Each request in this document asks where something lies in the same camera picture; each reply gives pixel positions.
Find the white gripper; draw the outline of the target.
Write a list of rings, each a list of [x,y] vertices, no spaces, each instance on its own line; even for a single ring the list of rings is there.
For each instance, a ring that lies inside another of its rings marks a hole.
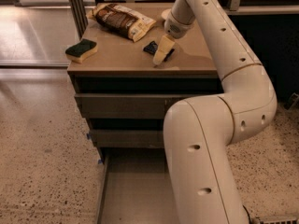
[[[164,23],[164,30],[167,35],[163,35],[158,48],[153,57],[153,63],[160,65],[167,54],[175,45],[175,39],[180,39],[193,27],[194,16],[181,17],[178,14],[170,12]]]

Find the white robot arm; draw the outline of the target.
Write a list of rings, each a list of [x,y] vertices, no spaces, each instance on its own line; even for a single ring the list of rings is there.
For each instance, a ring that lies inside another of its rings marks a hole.
[[[218,0],[176,0],[154,55],[161,64],[197,23],[223,92],[172,105],[164,118],[164,150],[180,224],[249,224],[226,147],[260,133],[277,97],[262,63]]]

